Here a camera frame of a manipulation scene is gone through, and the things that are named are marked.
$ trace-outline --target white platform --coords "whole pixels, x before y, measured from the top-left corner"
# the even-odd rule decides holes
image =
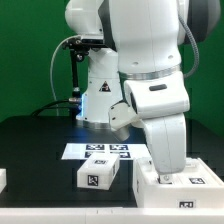
[[[224,209],[224,183],[200,159],[187,159],[172,184],[160,184],[150,158],[135,160],[133,190],[140,208]]]
[[[223,224],[224,209],[0,209],[1,224]]]

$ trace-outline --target green wall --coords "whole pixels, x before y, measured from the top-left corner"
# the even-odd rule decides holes
[[[53,101],[49,68],[56,46],[72,31],[64,11],[68,0],[0,0],[0,121],[15,115],[29,115]],[[199,120],[224,136],[224,20],[199,44],[201,63],[194,77],[186,80],[191,96],[187,117]],[[192,50],[182,48],[184,71],[190,69]],[[82,91],[86,88],[86,66],[79,69]],[[54,80],[59,99],[71,95],[68,51],[60,51]]]

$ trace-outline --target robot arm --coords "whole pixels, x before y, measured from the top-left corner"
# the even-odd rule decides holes
[[[111,108],[110,124],[112,130],[123,139],[128,136],[127,127],[130,124],[144,129],[162,183],[169,183],[170,174],[185,168],[186,128],[183,112],[188,111],[190,106],[180,71],[178,44],[184,43],[186,38],[178,14],[186,22],[190,12],[190,21],[194,22],[197,17],[192,14],[193,9],[207,9],[203,15],[212,19],[206,20],[207,24],[200,21],[208,29],[203,35],[194,33],[198,41],[205,39],[220,15],[218,1],[195,2],[109,0],[112,34],[127,103],[126,107],[122,103]],[[125,132],[121,132],[122,127],[125,127]]]

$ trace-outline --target black table surface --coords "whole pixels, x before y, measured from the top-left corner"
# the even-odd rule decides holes
[[[210,163],[222,178],[224,140],[196,121],[187,121],[187,133],[188,155]],[[69,117],[19,116],[0,123],[0,168],[7,171],[0,207],[136,207],[132,161],[121,162],[109,191],[77,188],[84,161],[61,160],[67,143],[121,144],[110,130],[77,127]],[[145,144],[143,131],[131,128],[124,144]]]

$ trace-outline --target white box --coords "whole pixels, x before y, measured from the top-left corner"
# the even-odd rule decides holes
[[[77,186],[109,190],[119,167],[119,154],[93,153],[77,172]]]
[[[160,184],[149,158],[134,162],[133,190],[140,208],[224,208],[224,183],[200,159],[187,159],[172,184]]]

